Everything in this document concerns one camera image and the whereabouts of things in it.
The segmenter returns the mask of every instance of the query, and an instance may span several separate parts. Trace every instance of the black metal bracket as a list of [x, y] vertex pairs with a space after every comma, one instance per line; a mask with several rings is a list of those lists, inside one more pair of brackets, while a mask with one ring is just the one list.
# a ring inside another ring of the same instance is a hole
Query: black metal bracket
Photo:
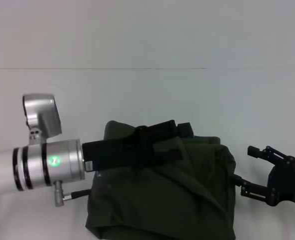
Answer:
[[234, 175], [233, 183], [241, 187], [241, 196], [265, 202], [272, 207], [282, 201], [295, 203], [295, 157], [285, 155], [270, 146], [262, 151], [249, 146], [247, 154], [266, 160], [274, 167], [268, 175], [267, 186], [257, 185]]

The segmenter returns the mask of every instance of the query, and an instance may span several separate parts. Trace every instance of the green fabric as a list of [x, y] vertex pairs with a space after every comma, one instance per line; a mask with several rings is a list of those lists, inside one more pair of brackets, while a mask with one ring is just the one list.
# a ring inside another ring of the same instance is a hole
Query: green fabric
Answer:
[[[111, 121], [104, 139], [134, 127]], [[183, 159], [160, 167], [96, 172], [86, 228], [106, 240], [234, 240], [235, 161], [217, 137], [175, 137], [155, 151], [179, 148]]]

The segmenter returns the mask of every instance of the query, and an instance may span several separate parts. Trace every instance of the white wall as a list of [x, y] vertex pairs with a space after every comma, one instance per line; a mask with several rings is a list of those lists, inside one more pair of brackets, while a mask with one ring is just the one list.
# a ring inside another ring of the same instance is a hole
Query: white wall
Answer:
[[[295, 156], [295, 0], [0, 0], [0, 149], [27, 144], [34, 92], [55, 94], [55, 140], [100, 140], [109, 120], [191, 122], [265, 185], [272, 166], [249, 145]], [[237, 195], [237, 239], [295, 239], [294, 203]], [[0, 196], [0, 240], [91, 240], [86, 218], [86, 198], [55, 208], [51, 188]]]

